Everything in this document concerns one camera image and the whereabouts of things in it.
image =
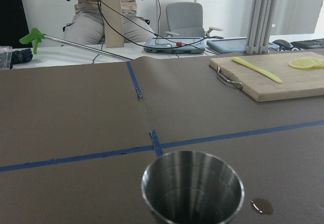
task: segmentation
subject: gray chair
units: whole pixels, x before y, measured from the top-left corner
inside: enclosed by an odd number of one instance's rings
[[[213,30],[221,28],[203,28],[203,7],[199,3],[172,3],[166,8],[169,30],[166,34],[177,37],[210,37]]]

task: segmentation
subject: computer mouse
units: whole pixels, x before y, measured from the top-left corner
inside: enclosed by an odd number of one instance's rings
[[[291,43],[283,39],[277,39],[273,43],[279,45],[280,49],[283,47],[285,50],[291,50],[294,47]]]

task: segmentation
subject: wooden plank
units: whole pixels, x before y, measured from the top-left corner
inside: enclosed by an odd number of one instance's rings
[[[231,58],[211,59],[210,65],[215,69],[220,66],[223,75],[242,82],[243,91],[258,102],[324,95],[323,68],[298,70],[288,66],[289,61],[304,57],[324,59],[314,52],[244,56],[252,65],[278,76],[283,81],[280,84]]]
[[[120,0],[102,0],[105,4],[113,8],[115,11],[122,13]],[[123,20],[122,16],[114,12],[112,9],[108,8],[105,5],[102,5],[102,13],[109,25],[113,27],[120,34],[123,34]],[[106,47],[107,48],[116,48],[124,47],[124,38],[116,33],[106,21],[105,24],[105,37],[106,37]]]

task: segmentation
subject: keyboard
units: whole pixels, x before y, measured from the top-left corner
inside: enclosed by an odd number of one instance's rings
[[[295,41],[295,42],[291,42],[291,44],[296,48],[305,49],[305,50],[320,49],[320,48],[324,48],[324,38]]]

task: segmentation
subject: green trigger grabber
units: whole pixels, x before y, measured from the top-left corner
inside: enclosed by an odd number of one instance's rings
[[[42,39],[49,39],[49,40],[52,40],[52,41],[68,44],[70,46],[77,47],[77,48],[87,50],[87,51],[91,51],[91,52],[96,53],[96,54],[109,56],[109,57],[113,57],[113,58],[118,58],[118,59],[120,59],[122,61],[131,61],[131,60],[133,60],[131,58],[127,58],[127,57],[120,56],[120,55],[117,55],[117,54],[114,54],[114,53],[98,50],[98,49],[95,49],[95,48],[92,48],[92,47],[89,47],[89,46],[84,46],[82,44],[73,43],[73,42],[70,42],[70,41],[67,41],[67,40],[62,40],[62,39],[59,39],[59,38],[54,38],[54,37],[48,36],[48,35],[46,35],[44,33],[41,33],[37,28],[33,28],[31,30],[30,34],[28,34],[25,37],[21,38],[19,40],[19,42],[22,43],[22,44],[28,44],[28,43],[30,43],[30,42],[32,42],[34,40],[33,53],[37,54],[38,43],[41,42]]]

